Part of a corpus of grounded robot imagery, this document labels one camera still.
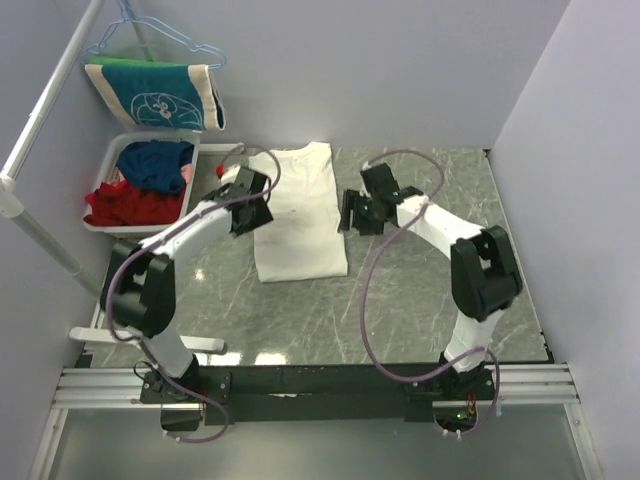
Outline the white floral t shirt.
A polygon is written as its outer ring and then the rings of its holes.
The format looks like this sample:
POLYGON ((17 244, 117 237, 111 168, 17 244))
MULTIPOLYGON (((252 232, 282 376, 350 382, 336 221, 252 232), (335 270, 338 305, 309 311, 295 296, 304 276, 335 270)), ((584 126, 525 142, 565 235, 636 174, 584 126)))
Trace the white floral t shirt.
POLYGON ((268 208, 273 221, 254 231, 254 259, 262 283, 343 277, 348 273, 331 145, 311 142, 249 158, 249 167, 281 176, 268 208))

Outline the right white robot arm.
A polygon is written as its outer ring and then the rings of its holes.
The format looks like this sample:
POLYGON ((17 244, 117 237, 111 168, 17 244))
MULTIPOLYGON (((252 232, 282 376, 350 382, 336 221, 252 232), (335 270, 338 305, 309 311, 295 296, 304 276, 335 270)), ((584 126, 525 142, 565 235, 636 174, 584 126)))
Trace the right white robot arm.
POLYGON ((371 160, 360 171, 363 192, 349 191, 351 226, 380 235, 389 223, 397 230, 375 254, 361 294, 360 333, 374 367, 399 383, 439 378, 444 395, 460 399, 474 386, 472 371, 490 354, 489 345, 498 321, 523 290, 523 279, 507 231, 499 225, 482 227, 434 203, 435 195, 415 187, 402 188, 390 166, 371 160), (457 307, 452 337, 444 363, 429 373, 403 376, 388 370, 376 358, 366 330, 366 302, 375 268, 385 251, 404 234, 413 234, 442 253, 450 262, 451 294, 457 307))

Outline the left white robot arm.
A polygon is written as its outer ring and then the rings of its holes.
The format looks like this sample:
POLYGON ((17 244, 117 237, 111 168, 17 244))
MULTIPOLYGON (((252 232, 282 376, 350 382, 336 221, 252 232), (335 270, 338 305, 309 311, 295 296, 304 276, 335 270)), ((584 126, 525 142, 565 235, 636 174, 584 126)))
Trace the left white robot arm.
POLYGON ((238 237, 273 220, 268 197, 276 185, 248 167, 206 195, 186 216, 137 243, 112 250, 100 305, 109 333, 135 342, 166 375, 164 389, 176 401, 193 399, 200 388, 196 360, 172 325, 176 271, 215 240, 238 237))

